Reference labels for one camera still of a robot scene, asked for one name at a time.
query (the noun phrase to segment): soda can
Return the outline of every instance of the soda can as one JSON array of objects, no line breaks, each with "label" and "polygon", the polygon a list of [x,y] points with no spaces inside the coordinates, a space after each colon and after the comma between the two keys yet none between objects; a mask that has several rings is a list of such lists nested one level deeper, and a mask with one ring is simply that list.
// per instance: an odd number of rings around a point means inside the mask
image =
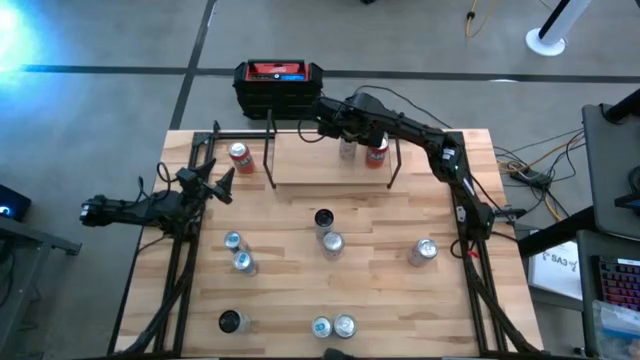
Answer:
[{"label": "soda can", "polygon": [[387,157],[387,151],[389,150],[389,137],[384,134],[380,147],[369,146],[367,148],[367,156],[365,156],[365,162],[368,168],[377,169],[384,165],[384,159]]},{"label": "soda can", "polygon": [[218,326],[227,334],[243,333],[249,330],[251,319],[235,310],[227,310],[220,315]]},{"label": "soda can", "polygon": [[344,138],[340,138],[340,159],[353,160],[356,157],[356,150],[358,149],[358,143],[356,141],[347,141]]},{"label": "soda can", "polygon": [[316,239],[322,241],[327,233],[333,231],[333,213],[327,209],[316,212],[314,217],[316,222]]},{"label": "soda can", "polygon": [[419,267],[438,255],[438,244],[431,239],[420,239],[409,250],[409,264]]},{"label": "soda can", "polygon": [[251,174],[255,170],[253,158],[247,145],[243,143],[233,143],[229,146],[229,155],[238,172]]},{"label": "soda can", "polygon": [[336,232],[329,232],[322,239],[322,253],[327,260],[338,260],[344,249],[344,239]]},{"label": "soda can", "polygon": [[238,251],[246,251],[250,252],[249,244],[246,241],[242,240],[240,234],[237,231],[229,231],[224,236],[224,246],[231,250],[232,253],[237,253]]},{"label": "soda can", "polygon": [[254,276],[258,273],[258,266],[251,254],[242,250],[233,255],[233,267],[249,276]]},{"label": "soda can", "polygon": [[333,332],[331,320],[325,316],[318,316],[311,323],[311,331],[317,338],[324,339],[329,337]]},{"label": "soda can", "polygon": [[333,321],[333,330],[343,339],[353,337],[356,333],[356,319],[349,314],[339,314]]}]

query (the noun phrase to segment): wooden table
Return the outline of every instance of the wooden table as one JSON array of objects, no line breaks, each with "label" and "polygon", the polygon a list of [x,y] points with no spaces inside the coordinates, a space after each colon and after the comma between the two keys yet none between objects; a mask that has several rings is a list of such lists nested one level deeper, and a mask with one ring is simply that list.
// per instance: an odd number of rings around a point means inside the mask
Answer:
[{"label": "wooden table", "polygon": [[[504,204],[489,132],[462,131],[472,172]],[[192,135],[168,133],[162,161],[172,173],[187,163]],[[216,142],[211,182],[231,166],[226,151],[231,142]],[[264,140],[245,143],[256,160],[262,159]],[[236,173],[233,203],[207,203],[183,355],[318,357],[334,347],[358,357],[477,356],[462,262],[449,253],[457,237],[449,187],[432,175],[421,148],[402,142],[401,151],[402,169],[390,190],[385,185],[280,185],[272,190],[261,161],[252,175]],[[395,158],[394,147],[390,158]],[[277,171],[278,164],[272,165]],[[164,186],[156,184],[155,190]],[[338,262],[326,261],[315,239],[313,214],[319,208],[334,212],[335,228],[345,237]],[[513,235],[507,225],[495,229]],[[250,244],[260,267],[257,276],[233,271],[222,241],[230,230]],[[157,229],[145,229],[140,246],[159,236]],[[406,254],[422,237],[433,238],[440,253],[427,266],[414,268]],[[496,236],[487,246],[500,305],[528,341],[542,348],[518,247]],[[132,343],[160,305],[170,249],[171,240],[166,240],[137,257],[116,350]],[[222,333],[217,319],[227,309],[250,316],[251,332]],[[483,310],[494,344],[488,310]],[[312,319],[340,312],[355,316],[356,335],[314,338]]]}]

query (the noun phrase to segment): silver can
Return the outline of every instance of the silver can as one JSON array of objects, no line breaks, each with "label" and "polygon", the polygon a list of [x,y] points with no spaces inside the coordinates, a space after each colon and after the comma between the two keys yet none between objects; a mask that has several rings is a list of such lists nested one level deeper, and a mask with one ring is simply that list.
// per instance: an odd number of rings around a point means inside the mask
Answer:
[{"label": "silver can", "polygon": [[339,314],[333,321],[333,330],[343,339],[353,337],[356,333],[356,319],[349,314]]},{"label": "silver can", "polygon": [[327,260],[338,260],[344,249],[344,238],[336,232],[327,233],[322,239],[322,253]]},{"label": "silver can", "polygon": [[251,254],[242,250],[233,255],[233,267],[249,276],[254,276],[258,273],[258,266]]},{"label": "silver can", "polygon": [[333,213],[327,209],[320,209],[314,216],[316,223],[316,239],[322,241],[327,233],[333,231]]},{"label": "silver can", "polygon": [[431,239],[420,239],[409,250],[409,264],[419,267],[438,255],[438,244]]},{"label": "silver can", "polygon": [[251,319],[235,310],[227,310],[218,319],[220,330],[227,334],[247,332],[251,327]]},{"label": "silver can", "polygon": [[311,323],[311,331],[317,338],[324,339],[329,337],[333,332],[333,329],[331,328],[331,320],[325,316],[315,318]]},{"label": "silver can", "polygon": [[224,236],[224,246],[234,254],[241,250],[246,252],[251,251],[251,249],[249,249],[249,244],[242,240],[242,237],[237,231],[229,231]]},{"label": "silver can", "polygon": [[353,160],[356,157],[356,151],[358,150],[358,143],[356,141],[347,141],[344,138],[340,138],[340,159]]}]

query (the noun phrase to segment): gray floor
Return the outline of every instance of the gray floor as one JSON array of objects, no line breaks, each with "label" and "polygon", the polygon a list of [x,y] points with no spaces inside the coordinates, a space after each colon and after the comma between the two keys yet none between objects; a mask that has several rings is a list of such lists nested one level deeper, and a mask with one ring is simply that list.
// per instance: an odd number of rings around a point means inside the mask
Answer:
[{"label": "gray floor", "polygon": [[[552,59],[524,46],[526,31],[549,14],[540,2],[498,0],[485,30],[465,40],[470,3],[379,0],[366,7],[357,0],[219,0],[199,66],[232,68],[247,58],[296,57],[332,70],[639,75],[640,50],[632,44],[640,38],[640,9],[633,0],[594,1],[569,34],[566,53]],[[480,3],[483,12],[487,2]],[[21,47],[28,49],[20,59],[186,67],[205,5],[206,0],[26,1],[19,6],[20,36],[32,41]],[[0,183],[33,199],[29,224],[84,243],[77,258],[52,256],[40,282],[44,300],[29,313],[40,328],[20,338],[25,351],[45,351],[46,359],[105,353],[140,229],[82,227],[79,206],[96,193],[135,196],[138,175],[151,185],[182,81],[168,75],[0,73],[0,142],[10,149],[0,153]],[[197,76],[181,128],[209,129],[213,120],[226,129],[264,126],[241,116],[231,82]],[[506,148],[579,128],[584,104],[616,102],[638,87],[331,78],[324,92],[343,98],[365,83],[391,87],[454,127],[489,128],[494,144]],[[372,93],[388,107],[433,124],[399,99]],[[547,148],[521,156],[534,159]],[[572,159],[577,176],[552,188],[570,212],[590,204],[584,150]],[[566,163],[558,172],[569,173]],[[535,202],[527,189],[506,192],[515,207]],[[521,222],[544,227],[553,219],[540,207]],[[547,350],[567,354],[581,345],[579,313],[543,304],[536,304],[536,313]]]}]

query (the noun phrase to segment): red can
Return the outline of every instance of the red can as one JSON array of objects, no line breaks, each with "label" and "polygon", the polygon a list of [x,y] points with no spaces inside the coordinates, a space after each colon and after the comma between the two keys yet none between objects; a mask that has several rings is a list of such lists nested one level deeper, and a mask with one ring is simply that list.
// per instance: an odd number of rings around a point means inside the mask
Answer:
[{"label": "red can", "polygon": [[251,174],[256,166],[249,152],[247,145],[243,143],[233,143],[229,146],[229,155],[238,172],[243,174]]},{"label": "red can", "polygon": [[367,167],[371,169],[381,167],[384,164],[384,159],[387,157],[387,150],[389,150],[389,138],[385,134],[379,148],[371,146],[367,148],[367,156],[365,157]]}]

